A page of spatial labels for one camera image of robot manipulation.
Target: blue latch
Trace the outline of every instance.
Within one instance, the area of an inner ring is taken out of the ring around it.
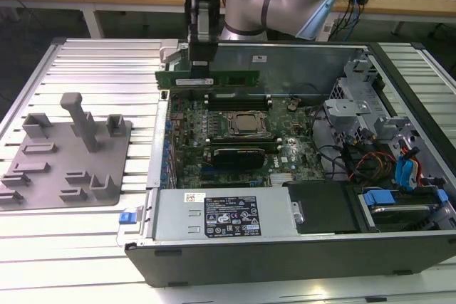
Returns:
[[[136,224],[136,213],[123,212],[119,216],[119,224]]]
[[[366,201],[368,206],[381,206],[396,203],[391,191],[386,189],[369,190],[363,194],[363,196],[364,201]]]
[[[437,190],[437,196],[439,196],[439,200],[442,203],[448,202],[448,195],[443,189],[438,189]]]

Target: warning sticker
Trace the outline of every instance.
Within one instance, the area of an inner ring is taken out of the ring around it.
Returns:
[[[255,196],[206,197],[204,218],[208,238],[261,235]]]
[[[184,202],[204,202],[205,192],[186,192]]]

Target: white table leg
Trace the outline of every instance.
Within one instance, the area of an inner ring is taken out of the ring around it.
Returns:
[[[17,14],[17,10],[14,7],[2,7],[0,8],[1,17],[8,17],[14,23],[21,20],[21,17]]]
[[[396,21],[394,23],[394,27],[393,27],[393,30],[391,30],[391,33],[393,35],[397,35],[399,33],[399,30],[400,28],[402,28],[402,25],[404,25],[404,22],[403,21]]]
[[[331,35],[331,31],[333,29],[334,22],[337,21],[339,18],[338,12],[331,12],[329,16],[326,18],[323,27],[321,28],[320,33],[315,38],[317,42],[327,42],[329,40],[329,36]]]
[[[100,24],[100,19],[95,10],[84,9],[81,10],[84,14],[85,24],[87,24],[88,32],[91,38],[104,38],[103,28]]]

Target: vertical post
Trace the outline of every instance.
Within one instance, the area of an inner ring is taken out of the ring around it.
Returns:
[[[74,121],[79,136],[83,139],[84,145],[89,152],[97,151],[97,139],[87,121],[86,114],[81,107],[83,97],[80,93],[64,93],[60,105],[64,110],[69,111]]]
[[[393,35],[398,35],[399,34],[399,30],[402,28],[402,25],[404,25],[404,22],[403,21],[396,21],[394,23],[394,27],[393,27],[393,30],[391,30],[391,33]]]
[[[84,15],[85,24],[87,25],[88,32],[91,38],[104,38],[103,28],[100,24],[100,19],[95,9],[83,9],[81,10]]]

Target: blue cable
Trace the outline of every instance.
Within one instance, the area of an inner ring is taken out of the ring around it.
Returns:
[[[349,30],[348,30],[347,35],[346,35],[345,38],[343,39],[343,41],[346,41],[347,38],[350,36],[350,34],[352,33],[353,29],[355,28],[355,25],[356,25],[356,22],[357,22],[357,17],[358,17],[358,2],[357,2],[356,0],[353,0],[353,3],[354,3],[353,12],[354,12],[355,16],[353,17],[353,19],[351,19],[350,23],[348,24],[348,26],[349,26],[350,28],[349,28]]]
[[[351,22],[351,27],[350,27],[350,29],[348,30],[348,32],[347,32],[345,38],[343,39],[344,42],[348,39],[348,37],[349,37],[349,36],[351,35],[351,33],[353,32],[353,30],[354,30],[354,28],[355,28],[355,25],[356,25],[356,22],[357,22],[357,20],[358,20],[358,2],[357,2],[356,0],[353,0],[353,3],[354,3],[353,8],[354,8],[354,12],[355,12],[355,18],[352,20],[352,22]]]

